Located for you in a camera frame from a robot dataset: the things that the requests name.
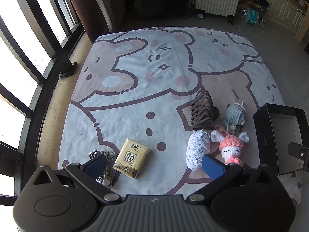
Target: trash bin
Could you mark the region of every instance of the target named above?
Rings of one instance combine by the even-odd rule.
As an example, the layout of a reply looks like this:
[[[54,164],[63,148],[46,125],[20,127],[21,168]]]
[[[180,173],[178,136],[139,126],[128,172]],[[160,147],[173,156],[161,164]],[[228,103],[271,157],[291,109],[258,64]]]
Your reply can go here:
[[[262,12],[263,14],[266,13],[266,10],[268,9],[269,2],[265,0],[253,0],[252,8]]]

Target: brown curtain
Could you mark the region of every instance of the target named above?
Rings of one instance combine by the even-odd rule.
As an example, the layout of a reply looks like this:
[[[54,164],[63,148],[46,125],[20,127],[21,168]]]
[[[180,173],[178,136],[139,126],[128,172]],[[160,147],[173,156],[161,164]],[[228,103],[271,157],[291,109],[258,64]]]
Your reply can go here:
[[[71,0],[92,43],[98,36],[109,34],[103,13],[96,0]]]

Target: bed sheet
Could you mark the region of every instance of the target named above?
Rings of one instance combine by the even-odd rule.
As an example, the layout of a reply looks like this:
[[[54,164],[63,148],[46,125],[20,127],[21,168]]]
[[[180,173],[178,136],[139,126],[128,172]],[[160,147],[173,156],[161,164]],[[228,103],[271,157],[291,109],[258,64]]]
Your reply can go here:
[[[183,194],[210,182],[185,163],[192,134],[190,104],[206,89],[220,117],[241,103],[247,132],[245,167],[259,165],[253,114],[265,103],[284,104],[280,91],[257,50],[244,37],[212,29],[156,27],[99,37],[93,44],[71,98],[59,154],[59,168],[85,163],[88,153],[114,151],[126,138],[151,151],[138,179],[111,170],[113,191],[127,194]],[[218,143],[211,154],[223,161]]]

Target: crochet doll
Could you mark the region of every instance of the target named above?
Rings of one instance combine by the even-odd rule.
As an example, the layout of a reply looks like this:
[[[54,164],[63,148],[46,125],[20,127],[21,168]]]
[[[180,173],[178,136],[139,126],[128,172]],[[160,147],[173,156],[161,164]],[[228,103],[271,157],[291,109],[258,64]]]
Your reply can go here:
[[[211,141],[220,142],[219,150],[221,151],[222,158],[225,160],[226,165],[232,162],[240,166],[243,165],[240,156],[244,148],[244,142],[249,143],[247,133],[241,133],[239,137],[236,137],[224,130],[223,132],[214,130],[211,132]]]
[[[244,102],[241,104],[235,103],[230,105],[225,111],[225,125],[227,132],[235,134],[236,126],[244,125],[246,118],[246,110]]]

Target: pink crochet hat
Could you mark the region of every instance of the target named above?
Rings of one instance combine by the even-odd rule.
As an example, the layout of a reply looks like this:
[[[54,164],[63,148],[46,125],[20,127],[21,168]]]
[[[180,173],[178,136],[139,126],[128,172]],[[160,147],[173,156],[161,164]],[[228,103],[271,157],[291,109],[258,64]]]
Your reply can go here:
[[[236,146],[240,147],[241,149],[244,148],[244,143],[234,135],[227,135],[224,140],[220,142],[219,150],[222,151],[223,148],[227,146]]]

